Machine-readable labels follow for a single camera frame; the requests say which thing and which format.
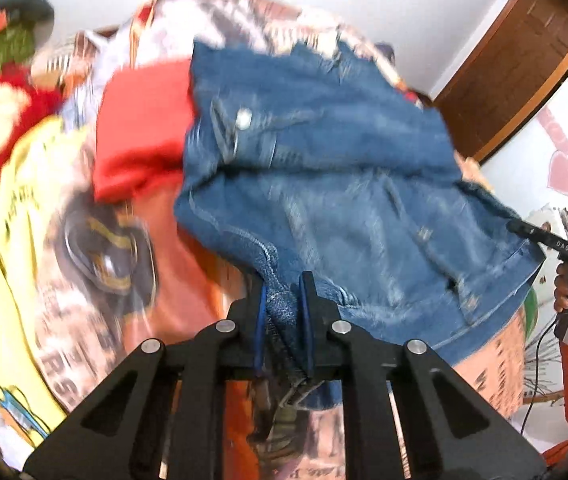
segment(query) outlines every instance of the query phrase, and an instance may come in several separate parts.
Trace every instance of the silver screw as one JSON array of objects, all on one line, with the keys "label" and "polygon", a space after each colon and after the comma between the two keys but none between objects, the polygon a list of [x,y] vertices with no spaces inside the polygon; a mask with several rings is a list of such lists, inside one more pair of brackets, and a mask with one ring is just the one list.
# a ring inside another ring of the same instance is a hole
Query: silver screw
[{"label": "silver screw", "polygon": [[409,349],[409,352],[417,355],[422,355],[426,352],[426,343],[420,339],[411,339],[406,347]]},{"label": "silver screw", "polygon": [[334,332],[337,332],[338,334],[347,334],[350,332],[351,326],[348,321],[340,319],[338,321],[333,321],[331,328],[333,329]]},{"label": "silver screw", "polygon": [[145,354],[154,354],[162,347],[157,339],[147,339],[142,343],[142,352]]},{"label": "silver screw", "polygon": [[216,323],[215,328],[218,332],[227,334],[235,330],[235,322],[232,319],[222,319]]}]

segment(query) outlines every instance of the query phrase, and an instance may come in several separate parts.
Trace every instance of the black cable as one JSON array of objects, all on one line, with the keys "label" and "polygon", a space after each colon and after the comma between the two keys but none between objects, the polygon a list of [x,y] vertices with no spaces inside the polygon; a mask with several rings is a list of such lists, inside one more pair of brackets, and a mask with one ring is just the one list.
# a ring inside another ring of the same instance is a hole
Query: black cable
[{"label": "black cable", "polygon": [[535,402],[535,396],[538,394],[538,385],[539,385],[539,347],[542,345],[542,339],[548,334],[551,329],[557,323],[557,319],[552,322],[546,330],[542,333],[538,340],[538,346],[535,349],[535,387],[533,388],[533,397],[531,397],[530,404],[528,405],[528,410],[526,410],[526,415],[524,415],[524,420],[522,421],[522,429],[520,430],[520,435],[524,435],[524,426],[526,426],[526,421],[528,420],[528,416],[530,415],[530,410],[533,409],[533,402]]}]

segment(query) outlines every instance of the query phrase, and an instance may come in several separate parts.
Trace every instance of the human hand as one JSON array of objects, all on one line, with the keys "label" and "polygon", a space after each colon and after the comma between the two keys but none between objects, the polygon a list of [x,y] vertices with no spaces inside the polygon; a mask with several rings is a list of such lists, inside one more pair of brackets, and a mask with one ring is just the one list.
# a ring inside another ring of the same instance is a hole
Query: human hand
[{"label": "human hand", "polygon": [[568,265],[559,264],[557,266],[557,276],[555,277],[555,303],[553,308],[561,313],[568,309]]}]

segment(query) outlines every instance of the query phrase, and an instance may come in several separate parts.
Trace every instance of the pile of clothes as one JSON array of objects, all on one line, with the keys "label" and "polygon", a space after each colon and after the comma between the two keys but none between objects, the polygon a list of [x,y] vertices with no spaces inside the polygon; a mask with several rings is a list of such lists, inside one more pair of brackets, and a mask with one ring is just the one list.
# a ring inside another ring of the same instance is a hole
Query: pile of clothes
[{"label": "pile of clothes", "polygon": [[256,442],[261,389],[229,386],[228,478],[344,476],[339,384],[302,365],[304,270],[344,319],[423,339],[505,416],[519,406],[544,256],[352,27],[273,0],[151,0],[36,61],[34,93],[65,99],[1,170],[0,385],[47,428],[144,339],[223,319],[251,272],[279,407]]}]

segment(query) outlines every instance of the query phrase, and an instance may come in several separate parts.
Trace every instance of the pink heart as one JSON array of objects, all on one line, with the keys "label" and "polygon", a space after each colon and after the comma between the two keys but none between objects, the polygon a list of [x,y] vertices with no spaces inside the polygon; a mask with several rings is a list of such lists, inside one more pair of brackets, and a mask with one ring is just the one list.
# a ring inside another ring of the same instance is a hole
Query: pink heart
[{"label": "pink heart", "polygon": [[555,152],[551,156],[548,168],[548,187],[568,195],[568,155],[563,152]]}]

